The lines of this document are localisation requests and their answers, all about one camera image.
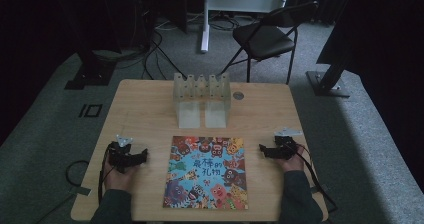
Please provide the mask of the white metal stand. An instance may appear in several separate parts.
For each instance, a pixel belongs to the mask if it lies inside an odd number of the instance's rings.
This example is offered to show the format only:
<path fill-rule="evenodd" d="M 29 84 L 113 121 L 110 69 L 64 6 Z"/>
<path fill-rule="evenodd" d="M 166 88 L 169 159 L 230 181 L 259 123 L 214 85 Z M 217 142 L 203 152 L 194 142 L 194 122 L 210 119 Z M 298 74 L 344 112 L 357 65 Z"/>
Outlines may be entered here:
<path fill-rule="evenodd" d="M 206 53 L 209 50 L 210 11 L 267 13 L 276 8 L 284 7 L 286 3 L 287 0 L 204 0 L 200 51 Z"/>

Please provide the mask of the black folding chair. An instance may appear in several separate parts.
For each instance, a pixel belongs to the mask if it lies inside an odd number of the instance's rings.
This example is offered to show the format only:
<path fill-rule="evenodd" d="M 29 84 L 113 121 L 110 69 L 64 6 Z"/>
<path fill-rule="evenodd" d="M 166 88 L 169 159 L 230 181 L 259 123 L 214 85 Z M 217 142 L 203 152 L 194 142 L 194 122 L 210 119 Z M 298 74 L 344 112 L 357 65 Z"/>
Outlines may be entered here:
<path fill-rule="evenodd" d="M 289 83 L 294 55 L 297 47 L 298 27 L 313 19 L 319 3 L 312 1 L 296 6 L 277 8 L 264 15 L 257 23 L 240 26 L 233 30 L 232 37 L 240 48 L 222 69 L 221 74 L 233 65 L 239 54 L 247 54 L 246 81 L 250 81 L 251 60 L 262 61 L 284 53 L 291 53 L 286 83 Z"/>

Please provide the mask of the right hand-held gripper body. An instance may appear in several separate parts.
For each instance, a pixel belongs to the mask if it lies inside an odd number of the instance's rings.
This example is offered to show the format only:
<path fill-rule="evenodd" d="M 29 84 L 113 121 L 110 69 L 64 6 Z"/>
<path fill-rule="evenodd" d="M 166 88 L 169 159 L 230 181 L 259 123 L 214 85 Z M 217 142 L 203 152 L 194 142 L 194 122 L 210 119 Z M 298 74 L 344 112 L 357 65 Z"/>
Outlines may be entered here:
<path fill-rule="evenodd" d="M 294 136 L 300 136 L 303 132 L 284 127 L 274 133 L 274 142 L 280 148 L 283 159 L 291 159 L 298 151 L 299 144 L 293 139 Z"/>

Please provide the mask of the grey tape patch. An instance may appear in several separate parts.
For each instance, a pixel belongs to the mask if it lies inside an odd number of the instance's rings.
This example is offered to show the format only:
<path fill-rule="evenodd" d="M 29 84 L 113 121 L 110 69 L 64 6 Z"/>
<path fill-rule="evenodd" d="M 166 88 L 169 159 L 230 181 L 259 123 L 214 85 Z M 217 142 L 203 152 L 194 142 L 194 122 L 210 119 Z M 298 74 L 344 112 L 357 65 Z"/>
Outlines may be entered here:
<path fill-rule="evenodd" d="M 91 193 L 91 190 L 81 186 L 72 186 L 69 192 L 74 195 L 80 194 L 84 196 L 89 196 Z"/>

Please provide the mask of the black stand with square base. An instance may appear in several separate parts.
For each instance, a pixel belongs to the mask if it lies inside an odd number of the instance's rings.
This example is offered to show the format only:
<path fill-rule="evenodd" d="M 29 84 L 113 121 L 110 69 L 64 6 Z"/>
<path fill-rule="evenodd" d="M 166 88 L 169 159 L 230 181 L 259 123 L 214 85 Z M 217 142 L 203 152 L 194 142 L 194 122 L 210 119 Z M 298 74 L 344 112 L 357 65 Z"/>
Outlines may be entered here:
<path fill-rule="evenodd" d="M 116 62 L 100 60 L 91 50 L 77 52 L 82 64 L 66 90 L 82 90 L 85 86 L 107 86 L 114 73 Z"/>

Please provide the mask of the black slanted stand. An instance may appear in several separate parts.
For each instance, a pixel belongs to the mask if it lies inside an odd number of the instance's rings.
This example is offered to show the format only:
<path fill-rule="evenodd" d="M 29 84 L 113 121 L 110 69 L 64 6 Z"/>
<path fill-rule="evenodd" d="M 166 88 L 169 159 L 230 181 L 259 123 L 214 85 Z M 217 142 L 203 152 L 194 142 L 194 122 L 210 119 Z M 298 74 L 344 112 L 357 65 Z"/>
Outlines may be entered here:
<path fill-rule="evenodd" d="M 316 96 L 350 97 L 341 80 L 343 71 L 353 63 L 349 33 L 349 24 L 343 18 L 338 20 L 317 59 L 317 64 L 328 64 L 329 68 L 306 72 Z"/>

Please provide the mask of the person's right hand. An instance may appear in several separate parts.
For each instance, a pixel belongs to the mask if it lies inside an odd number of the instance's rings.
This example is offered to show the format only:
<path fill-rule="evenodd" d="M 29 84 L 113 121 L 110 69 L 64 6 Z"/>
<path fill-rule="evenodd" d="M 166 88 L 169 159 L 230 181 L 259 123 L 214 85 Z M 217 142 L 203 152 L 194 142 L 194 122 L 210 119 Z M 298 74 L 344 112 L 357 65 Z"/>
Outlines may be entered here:
<path fill-rule="evenodd" d="M 277 159 L 276 162 L 281 167 L 283 172 L 303 171 L 304 170 L 304 161 L 298 155 L 293 156 L 289 160 Z"/>

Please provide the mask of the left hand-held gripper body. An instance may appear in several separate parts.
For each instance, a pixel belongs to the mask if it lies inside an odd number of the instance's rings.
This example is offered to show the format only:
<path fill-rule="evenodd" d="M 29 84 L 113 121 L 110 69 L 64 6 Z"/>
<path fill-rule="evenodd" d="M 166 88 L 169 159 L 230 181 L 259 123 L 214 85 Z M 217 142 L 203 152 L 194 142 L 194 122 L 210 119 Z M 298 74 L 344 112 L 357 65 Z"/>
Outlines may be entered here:
<path fill-rule="evenodd" d="M 109 154 L 108 162 L 120 173 L 124 173 L 125 169 L 129 166 L 128 159 L 132 142 L 132 138 L 116 135 L 116 140 L 112 141 L 107 147 Z"/>

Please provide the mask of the colourful picture book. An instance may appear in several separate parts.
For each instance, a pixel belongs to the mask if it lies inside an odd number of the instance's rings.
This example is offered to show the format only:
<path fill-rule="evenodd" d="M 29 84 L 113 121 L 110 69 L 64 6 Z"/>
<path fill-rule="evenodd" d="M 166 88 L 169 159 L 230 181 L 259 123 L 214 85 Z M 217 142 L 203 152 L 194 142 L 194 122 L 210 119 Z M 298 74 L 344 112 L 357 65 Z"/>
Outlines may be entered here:
<path fill-rule="evenodd" d="M 163 196 L 165 208 L 246 210 L 244 141 L 175 136 Z"/>

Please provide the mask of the clear acrylic book rack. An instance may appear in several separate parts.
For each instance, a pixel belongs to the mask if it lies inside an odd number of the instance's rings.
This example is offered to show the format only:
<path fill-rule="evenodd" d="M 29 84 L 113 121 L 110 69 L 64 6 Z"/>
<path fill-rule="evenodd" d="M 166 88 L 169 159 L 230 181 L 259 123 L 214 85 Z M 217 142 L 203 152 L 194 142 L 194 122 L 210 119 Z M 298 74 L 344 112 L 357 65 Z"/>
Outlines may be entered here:
<path fill-rule="evenodd" d="M 174 74 L 173 103 L 179 128 L 226 128 L 231 108 L 231 88 L 228 73 L 217 79 L 199 75 Z"/>

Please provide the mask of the person's left hand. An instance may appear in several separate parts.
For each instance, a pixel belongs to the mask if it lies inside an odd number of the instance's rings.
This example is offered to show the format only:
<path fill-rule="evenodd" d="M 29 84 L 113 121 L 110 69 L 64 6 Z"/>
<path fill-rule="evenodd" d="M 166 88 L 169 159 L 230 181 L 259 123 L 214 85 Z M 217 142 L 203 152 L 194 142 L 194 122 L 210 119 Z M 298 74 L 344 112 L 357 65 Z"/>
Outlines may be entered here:
<path fill-rule="evenodd" d="M 133 166 L 128 168 L 125 173 L 121 173 L 106 162 L 103 168 L 103 182 L 105 188 L 107 190 L 113 189 L 130 192 L 134 176 L 138 170 L 138 166 Z"/>

